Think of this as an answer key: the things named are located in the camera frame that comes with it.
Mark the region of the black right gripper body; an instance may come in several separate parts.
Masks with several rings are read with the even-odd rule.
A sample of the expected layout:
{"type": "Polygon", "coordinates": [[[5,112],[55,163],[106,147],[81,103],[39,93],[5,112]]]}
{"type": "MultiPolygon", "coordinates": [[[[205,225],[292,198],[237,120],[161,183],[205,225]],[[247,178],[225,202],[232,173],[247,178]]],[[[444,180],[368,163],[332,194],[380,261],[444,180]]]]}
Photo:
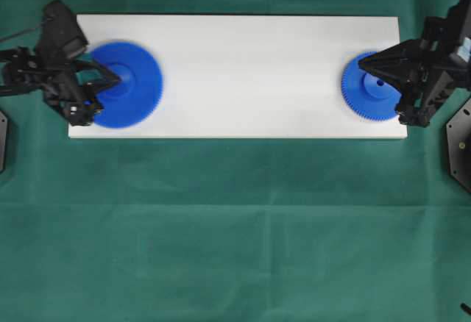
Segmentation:
{"type": "Polygon", "coordinates": [[[399,122],[427,127],[456,88],[470,88],[470,8],[456,5],[445,18],[427,17],[409,58],[417,80],[397,105],[399,122]]]}

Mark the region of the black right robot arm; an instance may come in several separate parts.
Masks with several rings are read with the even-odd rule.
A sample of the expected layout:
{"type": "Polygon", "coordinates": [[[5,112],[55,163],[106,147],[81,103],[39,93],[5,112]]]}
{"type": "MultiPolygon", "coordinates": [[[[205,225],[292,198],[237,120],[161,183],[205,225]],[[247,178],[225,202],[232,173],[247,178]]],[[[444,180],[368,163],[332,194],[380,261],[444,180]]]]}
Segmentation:
{"type": "Polygon", "coordinates": [[[470,0],[394,16],[81,14],[120,82],[71,138],[391,138],[470,87],[470,0]]]}

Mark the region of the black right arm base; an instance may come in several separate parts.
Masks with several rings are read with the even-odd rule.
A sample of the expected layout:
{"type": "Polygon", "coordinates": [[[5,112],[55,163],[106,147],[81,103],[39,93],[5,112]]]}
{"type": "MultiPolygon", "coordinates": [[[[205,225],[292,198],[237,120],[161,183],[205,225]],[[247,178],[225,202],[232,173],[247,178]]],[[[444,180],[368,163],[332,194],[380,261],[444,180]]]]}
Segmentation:
{"type": "Polygon", "coordinates": [[[450,175],[470,192],[470,104],[468,99],[446,124],[450,175]]]}

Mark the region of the left gripper black finger green tape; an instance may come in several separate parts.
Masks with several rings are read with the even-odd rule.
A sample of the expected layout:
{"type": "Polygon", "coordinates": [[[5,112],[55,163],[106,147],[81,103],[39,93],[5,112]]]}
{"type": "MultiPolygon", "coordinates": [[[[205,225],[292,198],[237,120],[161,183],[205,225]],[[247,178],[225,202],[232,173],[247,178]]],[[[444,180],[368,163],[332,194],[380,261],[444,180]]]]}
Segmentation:
{"type": "Polygon", "coordinates": [[[78,83],[78,96],[75,104],[81,107],[101,107],[98,95],[120,83],[120,79],[92,79],[78,83]]]}
{"type": "Polygon", "coordinates": [[[121,78],[103,64],[91,60],[73,60],[72,76],[78,84],[118,84],[121,78]]]}

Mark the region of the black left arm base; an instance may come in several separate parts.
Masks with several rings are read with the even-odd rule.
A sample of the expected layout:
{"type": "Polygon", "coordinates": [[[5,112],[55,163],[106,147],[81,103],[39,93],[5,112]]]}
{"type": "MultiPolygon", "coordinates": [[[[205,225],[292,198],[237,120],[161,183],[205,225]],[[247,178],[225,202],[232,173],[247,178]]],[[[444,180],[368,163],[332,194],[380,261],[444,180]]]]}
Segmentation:
{"type": "Polygon", "coordinates": [[[5,168],[5,157],[8,135],[8,117],[0,111],[0,172],[5,168]]]}

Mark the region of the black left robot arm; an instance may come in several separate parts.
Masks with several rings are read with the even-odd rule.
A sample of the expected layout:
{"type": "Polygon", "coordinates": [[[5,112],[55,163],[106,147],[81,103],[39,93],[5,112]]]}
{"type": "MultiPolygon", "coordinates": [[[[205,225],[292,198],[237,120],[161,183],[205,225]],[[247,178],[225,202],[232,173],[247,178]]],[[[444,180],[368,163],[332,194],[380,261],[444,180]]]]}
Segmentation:
{"type": "Polygon", "coordinates": [[[98,93],[121,82],[120,77],[96,60],[83,61],[88,39],[77,15],[62,1],[42,10],[40,23],[1,42],[40,29],[32,51],[19,46],[1,51],[1,96],[17,96],[40,90],[43,102],[72,126],[89,126],[103,109],[98,93]]]}

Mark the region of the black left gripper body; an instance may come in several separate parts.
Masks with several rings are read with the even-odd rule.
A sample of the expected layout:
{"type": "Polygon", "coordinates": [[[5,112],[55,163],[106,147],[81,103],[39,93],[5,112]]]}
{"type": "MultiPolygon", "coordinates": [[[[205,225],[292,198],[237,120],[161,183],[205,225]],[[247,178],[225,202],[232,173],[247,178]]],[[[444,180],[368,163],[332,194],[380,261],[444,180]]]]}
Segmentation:
{"type": "Polygon", "coordinates": [[[77,15],[62,0],[54,0],[43,8],[42,22],[35,55],[46,71],[40,83],[43,101],[70,125],[89,126],[102,106],[91,87],[79,84],[77,74],[98,65],[78,59],[88,40],[77,15]]]}

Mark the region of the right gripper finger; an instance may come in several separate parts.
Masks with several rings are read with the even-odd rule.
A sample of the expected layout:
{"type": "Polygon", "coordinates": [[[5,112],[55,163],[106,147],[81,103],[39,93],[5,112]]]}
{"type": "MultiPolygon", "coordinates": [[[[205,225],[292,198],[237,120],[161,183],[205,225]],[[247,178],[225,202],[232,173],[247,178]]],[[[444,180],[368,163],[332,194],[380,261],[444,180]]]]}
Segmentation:
{"type": "Polygon", "coordinates": [[[372,105],[417,105],[419,73],[362,76],[362,97],[372,105]]]}
{"type": "Polygon", "coordinates": [[[406,40],[391,48],[361,58],[358,67],[370,74],[412,74],[423,71],[429,40],[406,40]]]}

